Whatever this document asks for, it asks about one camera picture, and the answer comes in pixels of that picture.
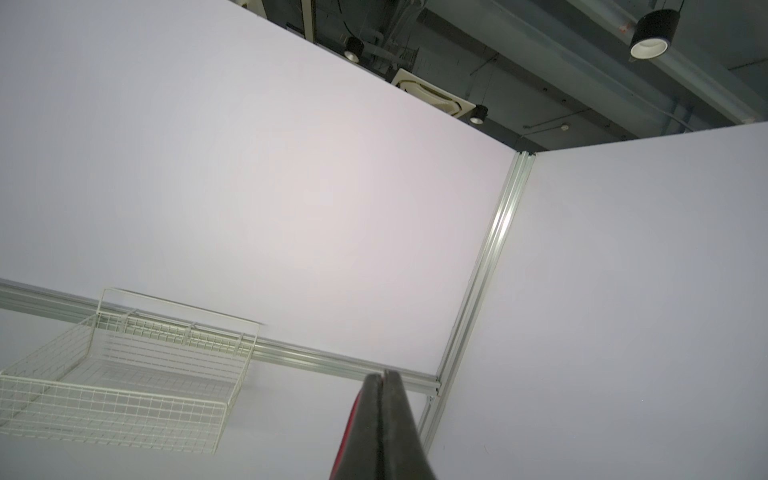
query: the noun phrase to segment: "pendant light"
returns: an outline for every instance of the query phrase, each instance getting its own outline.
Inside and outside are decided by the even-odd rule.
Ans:
[[[635,28],[630,55],[638,60],[650,60],[662,55],[672,45],[678,22],[680,13],[675,10],[655,10],[645,15]]]
[[[480,71],[481,68],[485,67],[489,63],[496,65],[498,56],[499,56],[499,53],[496,52],[492,57],[484,61],[482,65],[477,67],[475,70],[471,71],[469,73],[469,76],[471,77],[472,75],[476,74],[478,71]],[[488,88],[491,86],[491,80],[493,79],[494,71],[495,69],[491,70],[491,74],[488,76],[488,84],[485,86],[485,91],[482,94],[482,100],[480,101],[480,104],[476,106],[474,110],[472,110],[471,114],[469,114],[469,121],[471,121],[475,125],[482,125],[483,122],[485,122],[485,119],[488,117],[488,107],[483,105],[483,103],[485,103],[485,94],[488,93]]]
[[[470,114],[469,121],[475,125],[482,125],[482,122],[485,121],[486,117],[488,117],[488,107],[485,105],[478,105]]]
[[[357,37],[349,37],[346,39],[346,45],[344,47],[344,56],[352,63],[360,63],[362,57],[362,50],[365,45]]]

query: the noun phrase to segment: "ceiling duct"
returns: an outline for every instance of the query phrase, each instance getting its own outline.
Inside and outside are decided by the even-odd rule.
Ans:
[[[453,117],[461,117],[475,109],[472,102],[442,90],[403,68],[398,70],[392,84]]]

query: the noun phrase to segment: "white wire basket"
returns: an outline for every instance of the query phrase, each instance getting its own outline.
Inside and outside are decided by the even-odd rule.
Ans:
[[[107,306],[0,372],[0,432],[215,453],[243,385],[252,333]]]

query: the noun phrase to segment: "horizontal aluminum beam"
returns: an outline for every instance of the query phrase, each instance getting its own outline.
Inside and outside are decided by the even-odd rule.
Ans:
[[[9,280],[0,280],[0,309],[4,310],[79,323],[95,313],[97,304],[97,300],[81,296],[55,292]],[[397,370],[400,372],[407,390],[424,393],[428,396],[435,395],[438,387],[440,387],[440,382],[437,381],[435,375],[399,369],[264,338],[257,340],[253,350],[253,359],[354,380],[362,380],[369,373]]]

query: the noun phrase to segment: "ceiling light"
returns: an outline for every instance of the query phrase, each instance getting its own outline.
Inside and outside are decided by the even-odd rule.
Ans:
[[[488,107],[485,105],[478,105],[469,115],[469,121],[475,125],[482,125],[482,122],[485,121],[485,117],[488,117]]]
[[[344,47],[344,56],[352,63],[360,63],[362,57],[362,50],[365,45],[357,37],[349,37],[346,39],[346,46]]]
[[[656,58],[672,45],[680,13],[675,10],[655,10],[637,23],[630,43],[630,55],[639,60]]]

